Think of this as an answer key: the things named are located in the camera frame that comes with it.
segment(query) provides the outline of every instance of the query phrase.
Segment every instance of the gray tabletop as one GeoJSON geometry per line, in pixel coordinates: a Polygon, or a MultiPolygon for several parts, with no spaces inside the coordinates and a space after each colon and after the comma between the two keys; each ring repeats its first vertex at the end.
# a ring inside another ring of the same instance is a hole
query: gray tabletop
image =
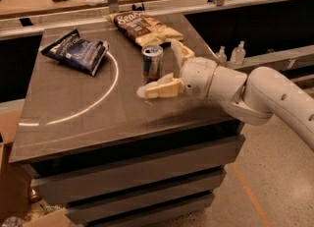
{"type": "MultiPolygon", "coordinates": [[[[158,19],[181,32],[196,56],[210,56],[183,15],[158,19]]],[[[41,46],[74,28],[47,29],[41,46]]],[[[138,98],[141,47],[106,21],[76,28],[81,38],[106,39],[112,57],[92,77],[38,53],[10,162],[31,163],[231,120],[215,103],[184,94],[150,102],[138,98]]],[[[164,71],[179,76],[170,45],[164,46],[164,71]]]]}

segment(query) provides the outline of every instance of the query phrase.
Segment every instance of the bottle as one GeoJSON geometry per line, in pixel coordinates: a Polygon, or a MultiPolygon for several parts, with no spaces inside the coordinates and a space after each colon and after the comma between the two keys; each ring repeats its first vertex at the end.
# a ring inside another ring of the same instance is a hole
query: bottle
{"type": "Polygon", "coordinates": [[[230,62],[233,63],[234,65],[241,65],[241,64],[243,64],[245,53],[246,53],[246,51],[244,49],[244,41],[241,41],[239,43],[238,47],[236,47],[233,50],[230,62]]]}
{"type": "Polygon", "coordinates": [[[219,52],[216,53],[217,63],[220,66],[226,66],[227,64],[227,55],[225,54],[225,46],[220,46],[219,52]]]}
{"type": "Polygon", "coordinates": [[[21,218],[11,216],[3,222],[2,227],[23,227],[24,223],[25,222],[21,218]]]}

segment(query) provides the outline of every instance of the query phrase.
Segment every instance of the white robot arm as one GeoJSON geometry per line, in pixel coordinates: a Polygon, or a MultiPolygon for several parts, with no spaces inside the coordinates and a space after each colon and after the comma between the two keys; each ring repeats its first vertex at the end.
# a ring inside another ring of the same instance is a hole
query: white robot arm
{"type": "Polygon", "coordinates": [[[184,92],[217,101],[231,116],[251,125],[280,117],[314,150],[314,99],[279,72],[256,68],[247,74],[195,57],[181,68],[184,92]]]}

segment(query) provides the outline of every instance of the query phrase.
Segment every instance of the floor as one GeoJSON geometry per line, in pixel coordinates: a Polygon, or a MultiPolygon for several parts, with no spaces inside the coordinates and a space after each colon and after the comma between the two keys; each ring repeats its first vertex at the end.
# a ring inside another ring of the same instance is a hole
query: floor
{"type": "Polygon", "coordinates": [[[212,205],[149,227],[314,226],[313,151],[277,116],[242,133],[244,146],[212,205]]]}

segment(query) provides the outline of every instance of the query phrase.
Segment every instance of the aluminum can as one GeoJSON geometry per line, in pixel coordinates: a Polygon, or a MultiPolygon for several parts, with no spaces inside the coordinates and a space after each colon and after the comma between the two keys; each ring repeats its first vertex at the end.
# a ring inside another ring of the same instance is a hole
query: aluminum can
{"type": "Polygon", "coordinates": [[[143,56],[144,83],[155,82],[162,77],[164,50],[159,45],[147,45],[141,50],[143,56]]]}

